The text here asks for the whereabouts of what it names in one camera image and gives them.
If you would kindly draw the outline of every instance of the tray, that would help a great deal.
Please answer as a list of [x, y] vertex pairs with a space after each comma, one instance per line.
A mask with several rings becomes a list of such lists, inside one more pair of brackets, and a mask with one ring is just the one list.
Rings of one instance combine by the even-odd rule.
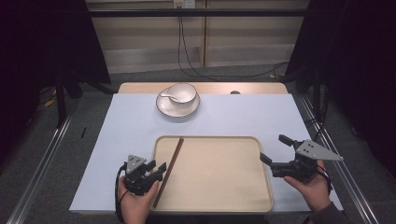
[[[179, 136], [156, 141], [157, 164], [170, 164]], [[183, 136], [184, 143], [153, 211], [262, 213], [273, 206], [260, 142], [248, 136]]]

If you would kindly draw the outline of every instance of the white plate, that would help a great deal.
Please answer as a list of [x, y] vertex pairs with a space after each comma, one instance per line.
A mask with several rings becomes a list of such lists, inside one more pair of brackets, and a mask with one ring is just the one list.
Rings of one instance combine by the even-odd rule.
[[[166, 93], [168, 89], [163, 90], [161, 93]], [[169, 97], [161, 97], [161, 93], [157, 96], [157, 107], [165, 115], [174, 118], [183, 118], [192, 114], [199, 106], [201, 99], [197, 93], [193, 102], [180, 104], [173, 102]]]

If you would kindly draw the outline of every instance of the chopsticks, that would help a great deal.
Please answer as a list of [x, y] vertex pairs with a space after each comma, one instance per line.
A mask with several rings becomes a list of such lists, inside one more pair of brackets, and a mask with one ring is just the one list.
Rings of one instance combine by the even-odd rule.
[[184, 142], [184, 138], [178, 139], [178, 143], [177, 143], [174, 155], [172, 156], [171, 163], [169, 164], [168, 170], [166, 171], [166, 174], [165, 174], [165, 178], [163, 179], [163, 183], [161, 184], [160, 190], [158, 191], [157, 197], [155, 198], [154, 205], [152, 205], [154, 208], [157, 207], [158, 202], [160, 201], [161, 195], [163, 195], [163, 189], [165, 189], [166, 182], [168, 181], [169, 175], [172, 172], [178, 152], [180, 151], [181, 146], [183, 145], [183, 142]]

